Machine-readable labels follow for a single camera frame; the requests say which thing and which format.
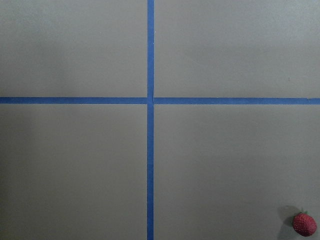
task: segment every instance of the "gray surface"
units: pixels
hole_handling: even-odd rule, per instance
[[[155,106],[154,239],[304,239],[288,217],[303,207],[320,221],[319,116],[319,106]]]
[[[146,95],[147,1],[0,4],[0,96]]]
[[[0,239],[146,239],[146,106],[0,113]]]
[[[320,2],[155,1],[156,97],[320,97]]]

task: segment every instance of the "vertical tape strip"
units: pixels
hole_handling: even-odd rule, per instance
[[[147,0],[147,240],[154,240],[154,13],[154,0]]]

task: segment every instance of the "strawberry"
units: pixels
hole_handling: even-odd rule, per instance
[[[301,212],[297,214],[292,221],[293,229],[304,237],[309,237],[317,230],[316,221],[307,214],[307,212]]]

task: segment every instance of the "blue painter's tape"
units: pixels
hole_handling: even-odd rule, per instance
[[[0,104],[147,104],[146,97],[0,97]]]
[[[154,240],[155,3],[147,0],[147,240]]]
[[[155,75],[155,3],[147,1],[147,97],[152,101],[154,97]]]
[[[154,105],[147,105],[147,240],[154,239]]]
[[[155,97],[154,104],[168,105],[320,105],[320,98],[258,97]]]

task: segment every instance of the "tape strip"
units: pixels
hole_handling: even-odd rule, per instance
[[[154,240],[154,17],[154,0],[147,0],[147,240]]]
[[[155,97],[154,104],[174,105],[320,105],[320,98]]]
[[[146,97],[0,97],[0,104],[147,104]]]

